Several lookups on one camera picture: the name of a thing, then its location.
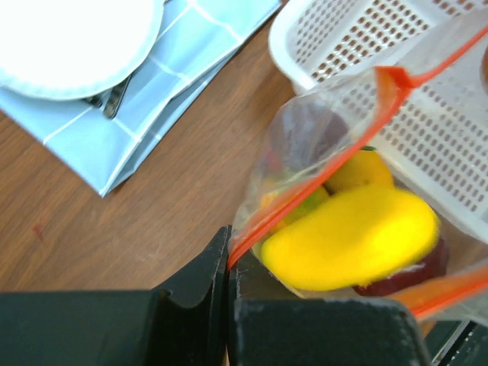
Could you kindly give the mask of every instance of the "wooden table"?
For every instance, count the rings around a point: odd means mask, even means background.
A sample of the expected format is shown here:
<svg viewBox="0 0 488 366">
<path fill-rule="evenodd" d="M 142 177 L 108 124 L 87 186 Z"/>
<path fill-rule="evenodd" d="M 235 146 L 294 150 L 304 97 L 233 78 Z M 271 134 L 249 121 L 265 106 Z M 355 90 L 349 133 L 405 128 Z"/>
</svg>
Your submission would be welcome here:
<svg viewBox="0 0 488 366">
<path fill-rule="evenodd" d="M 153 287 L 232 223 L 266 127 L 293 95 L 269 26 L 104 199 L 0 113 L 0 291 Z"/>
</svg>

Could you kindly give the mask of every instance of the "basket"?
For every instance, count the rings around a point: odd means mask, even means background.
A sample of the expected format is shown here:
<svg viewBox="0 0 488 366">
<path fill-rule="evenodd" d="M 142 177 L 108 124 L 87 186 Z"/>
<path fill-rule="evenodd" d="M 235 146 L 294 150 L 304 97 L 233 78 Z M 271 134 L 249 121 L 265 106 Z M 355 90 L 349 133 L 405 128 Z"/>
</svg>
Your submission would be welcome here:
<svg viewBox="0 0 488 366">
<path fill-rule="evenodd" d="M 301 94 L 450 17 L 485 6 L 488 0 L 291 0 L 274 20 L 269 47 Z M 488 114 L 488 103 L 474 106 L 471 116 L 446 102 L 447 95 L 455 95 L 453 88 L 470 93 L 469 80 L 462 77 L 463 68 L 472 67 L 467 59 L 424 86 L 371 145 L 409 188 L 424 193 L 463 231 L 488 242 L 488 120 L 479 118 Z M 350 108 L 373 106 L 374 99 L 358 91 Z M 432 101 L 438 120 L 422 108 Z"/>
</svg>

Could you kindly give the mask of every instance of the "blue napkin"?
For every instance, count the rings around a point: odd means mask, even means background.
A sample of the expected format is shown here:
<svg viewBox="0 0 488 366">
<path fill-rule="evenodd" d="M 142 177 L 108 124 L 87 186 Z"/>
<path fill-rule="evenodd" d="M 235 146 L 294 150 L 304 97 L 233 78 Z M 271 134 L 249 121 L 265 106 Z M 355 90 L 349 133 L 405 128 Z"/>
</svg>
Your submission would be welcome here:
<svg viewBox="0 0 488 366">
<path fill-rule="evenodd" d="M 83 101 L 42 101 L 2 87 L 0 108 L 103 197 L 137 170 L 279 5 L 279 0 L 168 2 L 158 39 L 113 120 Z"/>
</svg>

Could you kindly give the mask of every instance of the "yellow fruit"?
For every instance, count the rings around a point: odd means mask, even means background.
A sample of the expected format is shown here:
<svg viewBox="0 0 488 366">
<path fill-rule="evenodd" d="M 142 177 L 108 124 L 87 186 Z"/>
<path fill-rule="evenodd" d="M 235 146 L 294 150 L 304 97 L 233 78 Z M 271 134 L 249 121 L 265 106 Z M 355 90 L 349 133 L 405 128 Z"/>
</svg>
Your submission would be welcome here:
<svg viewBox="0 0 488 366">
<path fill-rule="evenodd" d="M 370 284 L 431 252 L 438 224 L 411 192 L 367 185 L 331 197 L 268 238 L 260 257 L 278 279 L 302 290 Z"/>
<path fill-rule="evenodd" d="M 324 184 L 333 193 L 362 185 L 393 187 L 393 176 L 374 148 L 364 147 L 356 152 Z"/>
<path fill-rule="evenodd" d="M 265 195 L 261 201 L 262 208 L 267 207 L 272 202 L 274 197 L 275 196 L 273 194 Z M 318 208 L 319 205 L 321 205 L 328 199 L 329 194 L 327 193 L 326 189 L 324 187 L 319 187 L 310 196 L 303 200 L 302 203 L 297 206 L 297 208 L 291 211 L 282 221 L 277 223 L 276 226 L 270 230 L 270 233 L 276 233 L 277 231 L 285 228 L 291 223 L 294 223 L 301 217 L 304 217 L 305 215 Z"/>
</svg>

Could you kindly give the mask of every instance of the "white plate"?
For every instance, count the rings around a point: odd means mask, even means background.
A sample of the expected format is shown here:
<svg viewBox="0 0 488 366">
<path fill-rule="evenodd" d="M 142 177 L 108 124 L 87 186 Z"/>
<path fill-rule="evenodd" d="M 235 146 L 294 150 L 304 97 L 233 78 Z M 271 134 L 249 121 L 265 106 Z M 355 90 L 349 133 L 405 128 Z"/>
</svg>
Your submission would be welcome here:
<svg viewBox="0 0 488 366">
<path fill-rule="evenodd" d="M 162 0 L 1 1 L 0 85 L 52 100 L 109 89 L 147 57 L 162 9 Z"/>
</svg>

